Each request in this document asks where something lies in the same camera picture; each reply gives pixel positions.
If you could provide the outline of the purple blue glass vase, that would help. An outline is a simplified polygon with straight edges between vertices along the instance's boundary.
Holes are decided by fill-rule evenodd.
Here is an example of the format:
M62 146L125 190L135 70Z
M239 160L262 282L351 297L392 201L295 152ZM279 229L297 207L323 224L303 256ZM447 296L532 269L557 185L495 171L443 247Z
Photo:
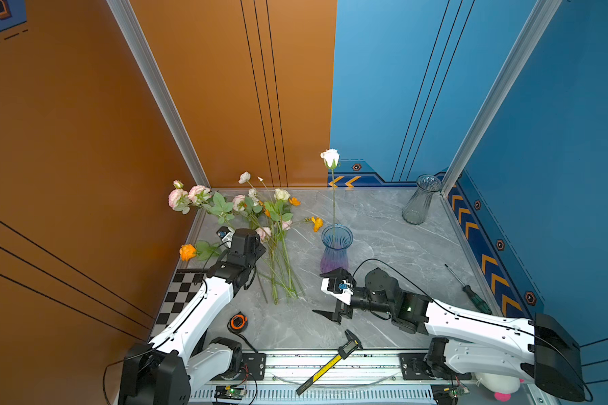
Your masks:
M338 268L349 270L348 249L354 240L351 230L342 224L331 224L324 229L321 239L324 253L320 261L320 272L326 274Z

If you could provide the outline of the cream rose with leaves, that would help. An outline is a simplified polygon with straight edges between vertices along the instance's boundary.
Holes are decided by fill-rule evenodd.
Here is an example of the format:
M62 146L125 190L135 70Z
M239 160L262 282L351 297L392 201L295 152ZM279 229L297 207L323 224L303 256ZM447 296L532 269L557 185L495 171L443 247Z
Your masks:
M270 226L271 222L289 220L293 224L292 205L288 202L290 197L292 195L287 190L275 189L273 197L263 203L263 214L266 217L265 226Z

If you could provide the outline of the white rose long stem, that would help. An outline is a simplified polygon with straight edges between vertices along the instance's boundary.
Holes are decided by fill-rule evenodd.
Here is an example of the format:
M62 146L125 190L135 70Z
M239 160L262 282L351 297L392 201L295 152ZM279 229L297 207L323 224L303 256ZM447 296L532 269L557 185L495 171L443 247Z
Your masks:
M325 167L331 173L331 187L332 187L332 202L333 202L333 210L332 210L332 219L333 223L336 224L336 198L335 198L335 169L339 165L339 151L333 148L329 148L320 154L321 159L324 162Z

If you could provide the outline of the pink peony spray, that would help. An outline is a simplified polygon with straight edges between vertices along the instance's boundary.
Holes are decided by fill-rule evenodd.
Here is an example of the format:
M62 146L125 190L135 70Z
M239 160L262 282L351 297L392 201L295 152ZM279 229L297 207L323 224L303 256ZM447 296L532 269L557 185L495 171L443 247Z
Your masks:
M256 230L262 226L260 217L263 214L263 206L248 195L233 197L232 212L245 219L250 229Z
M230 226L234 219L233 203L209 187L196 185L187 190L178 180L172 182L174 189L168 195L168 205L176 212L188 214L191 209L202 209L213 215L219 224Z

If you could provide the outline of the small white blossom spray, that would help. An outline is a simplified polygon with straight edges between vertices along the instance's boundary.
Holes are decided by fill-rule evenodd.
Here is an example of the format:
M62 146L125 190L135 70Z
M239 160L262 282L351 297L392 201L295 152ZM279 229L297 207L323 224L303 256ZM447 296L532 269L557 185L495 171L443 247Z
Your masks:
M248 187L248 197L260 201L265 200L265 196L262 194L262 192L260 192L260 190L252 184L252 175L248 171L241 173L238 182L240 185Z

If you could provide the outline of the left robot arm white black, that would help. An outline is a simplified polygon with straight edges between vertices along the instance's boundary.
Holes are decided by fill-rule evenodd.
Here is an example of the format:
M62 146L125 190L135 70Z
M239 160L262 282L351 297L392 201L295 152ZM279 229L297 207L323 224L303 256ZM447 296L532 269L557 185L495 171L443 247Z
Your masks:
M204 272L194 298L147 344L135 344L123 359L117 404L187 404L216 376L235 377L242 367L242 345L218 337L194 350L218 314L246 287L266 252L252 229L237 229L223 258Z

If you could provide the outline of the clear grey glass vase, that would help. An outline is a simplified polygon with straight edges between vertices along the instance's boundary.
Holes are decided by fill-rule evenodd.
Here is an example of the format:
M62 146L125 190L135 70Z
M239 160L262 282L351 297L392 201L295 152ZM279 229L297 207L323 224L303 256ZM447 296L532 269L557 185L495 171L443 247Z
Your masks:
M406 204L402 217L409 224L426 221L433 197L442 190L442 182L435 175L421 175L416 180L416 190Z

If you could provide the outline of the yellow black caliper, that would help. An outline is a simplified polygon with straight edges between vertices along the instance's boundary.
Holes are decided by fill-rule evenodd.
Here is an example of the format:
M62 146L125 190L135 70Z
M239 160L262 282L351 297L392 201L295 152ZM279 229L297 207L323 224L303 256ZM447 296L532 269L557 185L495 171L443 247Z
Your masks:
M328 371L334 368L341 360L347 359L358 349L363 349L363 345L359 337L351 332L349 329L345 330L347 342L340 346L337 350L336 356L316 371L311 377L309 377L302 385L296 390L297 396L302 396L309 388L311 388L319 379L321 379Z

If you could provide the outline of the orange poppy flower stem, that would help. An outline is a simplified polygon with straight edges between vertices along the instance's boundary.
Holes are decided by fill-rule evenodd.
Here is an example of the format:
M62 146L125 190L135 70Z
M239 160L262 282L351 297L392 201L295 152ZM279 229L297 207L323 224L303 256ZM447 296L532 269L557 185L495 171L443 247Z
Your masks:
M301 202L296 197L290 197L288 202L295 207L299 207L301 205ZM312 215L310 218L306 218L305 222L309 222L312 225L314 233L318 233L324 226L324 220L314 215Z

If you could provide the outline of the pink rose bundle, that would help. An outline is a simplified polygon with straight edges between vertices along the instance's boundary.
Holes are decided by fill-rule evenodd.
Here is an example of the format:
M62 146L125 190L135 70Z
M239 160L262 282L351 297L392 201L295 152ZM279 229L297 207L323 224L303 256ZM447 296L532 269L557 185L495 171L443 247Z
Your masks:
M271 222L270 226L255 229L268 255L263 261L269 270L268 273L262 273L261 277L270 282L270 295L275 305L280 303L281 298L290 301L304 296L301 280L293 267L286 243L291 227L292 221L289 220Z

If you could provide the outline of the orange black tape measure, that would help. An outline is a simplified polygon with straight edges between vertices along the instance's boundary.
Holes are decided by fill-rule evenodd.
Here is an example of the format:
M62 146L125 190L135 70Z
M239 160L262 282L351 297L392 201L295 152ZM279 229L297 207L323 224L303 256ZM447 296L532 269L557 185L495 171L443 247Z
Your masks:
M234 334L243 333L248 327L248 318L241 312L235 314L228 322L227 329Z

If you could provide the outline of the left circuit board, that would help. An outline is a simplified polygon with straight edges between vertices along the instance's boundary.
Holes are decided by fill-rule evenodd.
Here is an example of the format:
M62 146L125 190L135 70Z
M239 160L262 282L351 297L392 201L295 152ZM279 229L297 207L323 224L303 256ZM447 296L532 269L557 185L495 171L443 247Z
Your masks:
M247 396L244 386L216 386L213 398L215 404L240 404Z

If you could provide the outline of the right circuit board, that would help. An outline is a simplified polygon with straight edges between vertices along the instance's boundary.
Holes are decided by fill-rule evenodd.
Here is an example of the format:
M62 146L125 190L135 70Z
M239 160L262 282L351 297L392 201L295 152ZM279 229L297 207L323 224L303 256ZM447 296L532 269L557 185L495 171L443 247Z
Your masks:
M432 396L437 405L458 405L459 400L471 391L466 386L432 385Z

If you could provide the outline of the plush toy white green pink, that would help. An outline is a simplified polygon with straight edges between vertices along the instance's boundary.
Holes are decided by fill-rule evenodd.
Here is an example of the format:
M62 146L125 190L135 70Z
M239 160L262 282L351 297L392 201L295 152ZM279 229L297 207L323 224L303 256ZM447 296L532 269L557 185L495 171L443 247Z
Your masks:
M476 381L494 394L494 398L500 402L507 402L516 393L523 379L512 376L500 376L490 373L476 373Z

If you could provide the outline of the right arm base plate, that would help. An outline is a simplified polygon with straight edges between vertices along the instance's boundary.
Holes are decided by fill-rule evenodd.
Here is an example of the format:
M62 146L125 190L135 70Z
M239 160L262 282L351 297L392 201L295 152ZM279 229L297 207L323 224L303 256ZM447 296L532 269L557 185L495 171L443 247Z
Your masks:
M440 367L439 371L434 371L425 361L425 354L405 352L398 355L400 361L400 371L405 381L430 381L441 380L448 382L470 381L471 373L455 374L449 369Z

